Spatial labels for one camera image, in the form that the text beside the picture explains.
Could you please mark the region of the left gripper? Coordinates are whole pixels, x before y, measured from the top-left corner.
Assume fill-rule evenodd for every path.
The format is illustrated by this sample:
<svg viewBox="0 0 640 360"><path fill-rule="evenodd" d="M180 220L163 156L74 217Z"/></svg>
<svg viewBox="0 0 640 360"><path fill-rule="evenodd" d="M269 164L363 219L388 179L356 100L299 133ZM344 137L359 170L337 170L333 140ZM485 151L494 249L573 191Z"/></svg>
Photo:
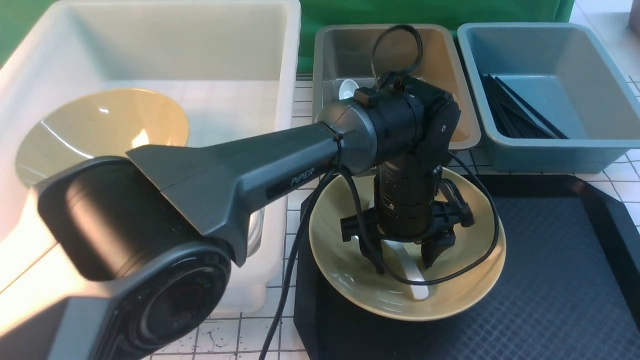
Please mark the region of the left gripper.
<svg viewBox="0 0 640 360"><path fill-rule="evenodd" d="M454 227L474 224L474 215L457 186L443 176L445 152L402 153L378 167L374 203L340 221L342 240L358 237L359 251L378 275L382 240L420 244L423 268L455 246Z"/></svg>

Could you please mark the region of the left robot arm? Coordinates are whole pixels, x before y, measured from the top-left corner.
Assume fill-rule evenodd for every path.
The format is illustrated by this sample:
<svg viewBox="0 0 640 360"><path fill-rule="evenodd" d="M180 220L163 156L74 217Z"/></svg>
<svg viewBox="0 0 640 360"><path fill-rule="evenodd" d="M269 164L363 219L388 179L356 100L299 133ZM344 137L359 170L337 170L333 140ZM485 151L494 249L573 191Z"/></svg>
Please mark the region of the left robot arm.
<svg viewBox="0 0 640 360"><path fill-rule="evenodd" d="M3 360L138 360L198 328L249 255L254 212L336 170L443 166L454 96L389 73L315 123L212 146L143 145L35 184L1 243Z"/></svg>

